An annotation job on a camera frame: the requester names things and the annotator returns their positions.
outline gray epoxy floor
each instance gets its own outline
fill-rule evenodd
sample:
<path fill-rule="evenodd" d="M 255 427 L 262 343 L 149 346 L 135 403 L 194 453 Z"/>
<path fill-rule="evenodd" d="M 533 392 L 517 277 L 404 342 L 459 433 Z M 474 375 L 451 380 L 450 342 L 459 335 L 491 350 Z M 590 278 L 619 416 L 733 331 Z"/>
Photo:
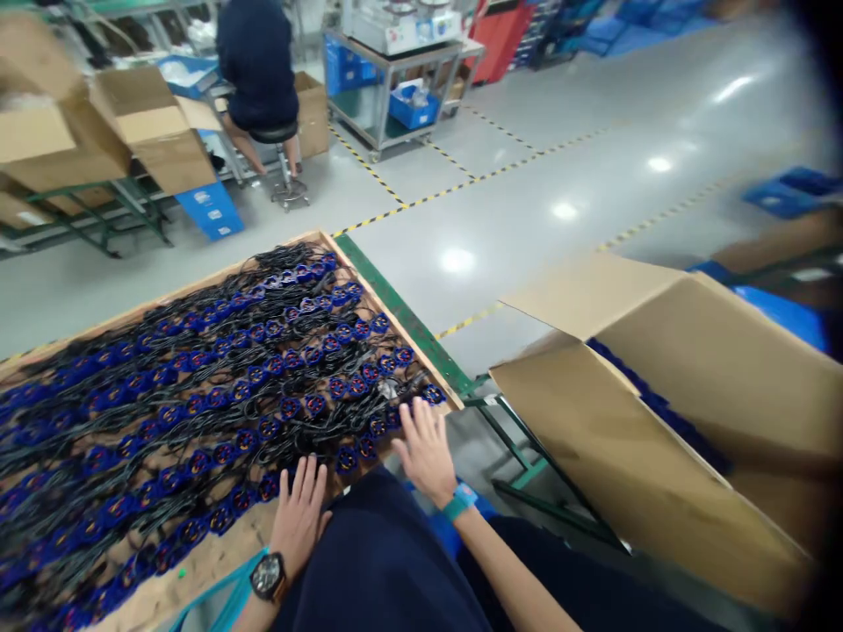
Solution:
<path fill-rule="evenodd" d="M 582 56 L 539 73 L 516 72 L 474 90 L 471 109 L 444 121 L 433 142 L 474 176 L 536 150 L 565 148 L 350 236 L 434 332 L 492 305 L 532 271 L 593 250 L 705 190 L 690 208 L 613 248 L 684 268 L 774 224 L 739 201 L 752 183 L 796 164 L 833 170 L 831 114 L 821 95 L 808 45 L 777 17 L 621 57 Z M 367 155 L 347 129 L 337 130 Z M 468 180 L 435 149 L 415 144 L 385 153 L 373 168 L 405 202 Z M 72 241 L 0 262 L 0 357 L 76 334 L 308 230 L 334 232 L 398 205 L 333 137 L 328 153 L 305 162 L 303 180 L 313 205 L 289 214 L 270 202 L 266 183 L 232 188 L 247 228 L 217 243 L 173 209 L 175 248 L 135 235 L 117 244 L 123 261 Z M 474 375 L 545 331 L 504 308 L 443 345 Z M 511 467 L 505 451 L 472 413 L 461 414 L 450 425 L 460 473 L 502 511 L 513 511 L 488 482 L 497 468 Z M 719 614 L 709 615 L 730 628 L 747 627 L 734 609 L 714 610 Z"/>

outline teal smart watch band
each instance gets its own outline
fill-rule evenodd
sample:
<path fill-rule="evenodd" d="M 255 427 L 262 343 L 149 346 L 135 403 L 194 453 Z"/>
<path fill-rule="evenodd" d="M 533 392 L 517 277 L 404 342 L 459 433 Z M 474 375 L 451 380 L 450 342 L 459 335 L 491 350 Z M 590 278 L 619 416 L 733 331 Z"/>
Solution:
<path fill-rule="evenodd" d="M 460 483 L 454 491 L 453 500 L 445 506 L 442 513 L 453 522 L 463 511 L 474 506 L 476 502 L 477 494 L 474 493 L 474 490 L 465 483 Z"/>

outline hand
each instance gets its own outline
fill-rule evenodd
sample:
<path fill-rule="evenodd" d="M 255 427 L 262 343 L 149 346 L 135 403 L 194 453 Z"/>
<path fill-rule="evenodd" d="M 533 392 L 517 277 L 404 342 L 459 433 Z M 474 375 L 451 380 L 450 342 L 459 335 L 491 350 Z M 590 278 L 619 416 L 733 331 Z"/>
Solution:
<path fill-rule="evenodd" d="M 393 439 L 407 477 L 417 489 L 443 509 L 454 498 L 457 475 L 448 450 L 445 419 L 433 412 L 422 398 L 413 399 L 413 415 L 407 404 L 400 406 L 401 425 L 407 443 Z"/>
<path fill-rule="evenodd" d="M 272 526 L 270 553 L 277 551 L 284 558 L 287 581 L 292 581 L 304 569 L 313 553 L 313 547 L 331 519 L 331 512 L 321 512 L 328 468 L 320 465 L 317 476 L 316 465 L 315 456 L 302 456 L 299 459 L 292 491 L 289 473 L 287 470 L 281 471 L 278 513 Z"/>

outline machine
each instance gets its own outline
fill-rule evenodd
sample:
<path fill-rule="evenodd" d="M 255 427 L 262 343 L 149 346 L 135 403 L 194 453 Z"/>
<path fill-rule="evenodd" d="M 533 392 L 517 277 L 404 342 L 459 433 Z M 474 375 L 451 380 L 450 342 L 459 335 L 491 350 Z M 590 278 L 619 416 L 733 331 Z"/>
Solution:
<path fill-rule="evenodd" d="M 386 56 L 458 40 L 462 30 L 452 0 L 342 0 L 342 32 Z"/>

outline wooden board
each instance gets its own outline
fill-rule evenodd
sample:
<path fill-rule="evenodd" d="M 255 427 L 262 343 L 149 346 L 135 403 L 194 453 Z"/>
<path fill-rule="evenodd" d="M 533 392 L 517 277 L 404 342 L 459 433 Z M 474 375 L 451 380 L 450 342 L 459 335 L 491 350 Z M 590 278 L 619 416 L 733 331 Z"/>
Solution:
<path fill-rule="evenodd" d="M 442 414 L 461 409 L 463 404 L 459 396 L 449 387 L 441 373 L 436 370 L 433 363 L 410 338 L 407 330 L 386 308 L 369 283 L 357 274 L 357 270 L 351 264 L 348 256 L 336 242 L 322 231 L 312 231 L 294 240 L 287 241 L 285 245 L 290 246 L 299 241 L 314 242 L 326 250 L 336 253 L 338 261 L 337 282 L 357 281 L 365 289 L 360 306 L 374 313 L 384 312 L 386 314 L 390 320 L 391 329 L 404 340 L 408 347 L 414 350 L 419 363 L 428 372 L 428 381 L 442 389 L 445 394 L 447 401 L 439 406 Z M 14 358 L 0 366 L 0 380 L 6 386 L 14 386 L 16 383 L 23 382 L 27 379 L 26 375 L 21 372 L 25 366 L 47 359 L 54 353 L 66 348 L 71 342 L 91 338 L 110 329 L 140 321 L 143 314 L 150 309 L 159 305 L 166 305 L 172 300 L 186 296 L 196 290 L 218 284 L 229 275 L 253 267 L 254 263 L 250 259 L 235 263 L 196 283 L 187 285 L 157 300 L 139 305 L 129 312 L 91 327 L 73 339 L 57 341 L 37 348 L 29 354 Z M 379 453 L 383 456 L 385 451 L 381 449 Z M 336 481 L 333 487 L 335 491 L 339 489 Z M 276 511 L 276 500 L 253 506 L 222 537 L 207 536 L 175 569 L 161 577 L 152 577 L 141 584 L 134 595 L 119 610 L 104 618 L 94 626 L 94 629 L 99 631 L 114 630 L 115 632 L 149 630 L 176 616 L 204 592 L 247 563 L 266 545 L 270 539 Z M 180 578 L 179 572 L 182 569 L 184 569 L 185 575 Z"/>

